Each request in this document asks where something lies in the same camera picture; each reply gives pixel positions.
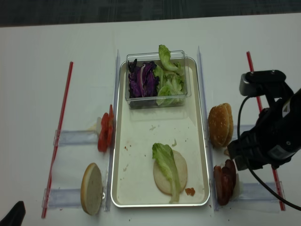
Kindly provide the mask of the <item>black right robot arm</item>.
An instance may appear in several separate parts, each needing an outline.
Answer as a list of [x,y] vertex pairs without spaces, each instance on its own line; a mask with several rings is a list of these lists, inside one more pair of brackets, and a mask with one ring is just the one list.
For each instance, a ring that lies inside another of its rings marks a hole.
[[301,93],[280,98],[264,109],[256,125],[228,145],[230,158],[239,171],[273,168],[289,162],[301,148]]

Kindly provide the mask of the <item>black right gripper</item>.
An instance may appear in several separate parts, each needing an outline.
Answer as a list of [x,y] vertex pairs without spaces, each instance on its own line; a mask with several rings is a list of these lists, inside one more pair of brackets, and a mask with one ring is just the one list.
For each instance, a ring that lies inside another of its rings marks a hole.
[[265,108],[256,125],[228,145],[230,158],[238,170],[277,168],[297,153],[297,108]]

